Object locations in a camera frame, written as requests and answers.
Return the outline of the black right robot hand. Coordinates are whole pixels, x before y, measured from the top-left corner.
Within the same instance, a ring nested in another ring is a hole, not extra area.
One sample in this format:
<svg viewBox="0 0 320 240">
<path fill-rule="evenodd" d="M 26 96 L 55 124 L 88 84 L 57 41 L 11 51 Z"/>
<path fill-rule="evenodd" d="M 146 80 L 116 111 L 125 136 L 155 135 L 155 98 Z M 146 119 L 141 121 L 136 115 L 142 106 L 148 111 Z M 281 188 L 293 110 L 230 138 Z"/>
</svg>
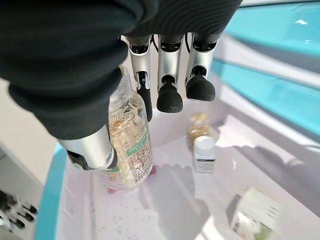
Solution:
<svg viewBox="0 0 320 240">
<path fill-rule="evenodd" d="M 239 0 L 3 0 L 0 76 L 80 168 L 105 172 L 117 155 L 107 122 L 128 55 L 121 36 L 209 34 Z"/>
</svg>

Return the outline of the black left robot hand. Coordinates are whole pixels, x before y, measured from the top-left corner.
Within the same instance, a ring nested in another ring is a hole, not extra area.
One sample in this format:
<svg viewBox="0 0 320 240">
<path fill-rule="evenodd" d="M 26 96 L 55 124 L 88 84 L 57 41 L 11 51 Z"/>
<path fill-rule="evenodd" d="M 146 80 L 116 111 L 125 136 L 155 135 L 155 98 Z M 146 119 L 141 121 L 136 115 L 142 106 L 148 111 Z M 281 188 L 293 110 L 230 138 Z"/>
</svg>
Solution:
<svg viewBox="0 0 320 240">
<path fill-rule="evenodd" d="M 31 203 L 0 191 L 0 227 L 13 232 L 14 227 L 25 228 L 25 222 L 35 221 L 38 209 Z"/>
</svg>

